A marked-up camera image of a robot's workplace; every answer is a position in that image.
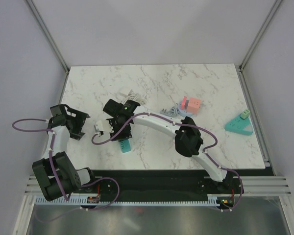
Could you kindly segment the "blue round power strip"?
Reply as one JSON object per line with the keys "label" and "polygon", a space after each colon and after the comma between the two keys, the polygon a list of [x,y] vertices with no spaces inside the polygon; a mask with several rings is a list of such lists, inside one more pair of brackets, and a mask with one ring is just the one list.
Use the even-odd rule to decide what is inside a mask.
{"label": "blue round power strip", "polygon": [[176,118],[177,116],[182,116],[182,117],[192,117],[194,114],[187,112],[185,109],[181,108],[182,102],[176,103],[175,106],[171,107],[171,109],[162,109],[160,111],[160,114],[171,117],[171,118]]}

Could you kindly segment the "pink plug adapter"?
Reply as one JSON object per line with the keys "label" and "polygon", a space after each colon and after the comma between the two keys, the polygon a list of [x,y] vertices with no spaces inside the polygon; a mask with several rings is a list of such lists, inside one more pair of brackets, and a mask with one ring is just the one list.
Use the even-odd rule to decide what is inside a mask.
{"label": "pink plug adapter", "polygon": [[183,100],[181,101],[181,110],[185,110],[187,106],[187,97],[183,97]]}

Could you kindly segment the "pink cube socket adapter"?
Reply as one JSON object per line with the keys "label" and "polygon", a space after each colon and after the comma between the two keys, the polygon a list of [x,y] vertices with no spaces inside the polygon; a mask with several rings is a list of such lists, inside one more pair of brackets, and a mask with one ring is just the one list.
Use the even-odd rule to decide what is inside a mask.
{"label": "pink cube socket adapter", "polygon": [[197,114],[199,112],[200,104],[201,104],[200,99],[191,97],[188,101],[186,111],[188,113]]}

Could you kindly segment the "green plug adapter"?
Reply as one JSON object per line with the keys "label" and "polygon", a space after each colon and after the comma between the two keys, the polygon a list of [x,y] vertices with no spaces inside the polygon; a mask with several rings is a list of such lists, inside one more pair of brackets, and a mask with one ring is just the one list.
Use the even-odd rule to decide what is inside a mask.
{"label": "green plug adapter", "polygon": [[249,109],[245,109],[241,114],[240,114],[240,118],[241,119],[247,119],[250,116],[250,110]]}

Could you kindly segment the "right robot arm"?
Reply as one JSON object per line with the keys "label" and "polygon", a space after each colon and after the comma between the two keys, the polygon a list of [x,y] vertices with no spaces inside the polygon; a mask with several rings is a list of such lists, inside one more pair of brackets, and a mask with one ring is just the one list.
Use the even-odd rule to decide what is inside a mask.
{"label": "right robot arm", "polygon": [[174,139],[175,150],[186,158],[195,159],[208,173],[212,184],[221,193],[234,193],[234,172],[221,166],[208,154],[208,149],[217,145],[217,137],[196,126],[190,117],[175,119],[149,111],[140,103],[128,100],[124,104],[112,99],[103,111],[110,116],[102,124],[101,132],[108,132],[111,141],[125,141],[132,138],[131,125],[152,128]]}

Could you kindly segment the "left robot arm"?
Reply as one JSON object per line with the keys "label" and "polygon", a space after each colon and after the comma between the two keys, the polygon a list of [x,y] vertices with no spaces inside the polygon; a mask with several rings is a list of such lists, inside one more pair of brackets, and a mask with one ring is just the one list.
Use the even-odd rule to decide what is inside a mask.
{"label": "left robot arm", "polygon": [[32,164],[32,170],[47,201],[64,197],[83,188],[94,192],[98,181],[88,167],[75,169],[67,155],[69,139],[79,141],[85,133],[82,128],[90,116],[66,104],[52,106],[48,122],[48,143],[42,159]]}

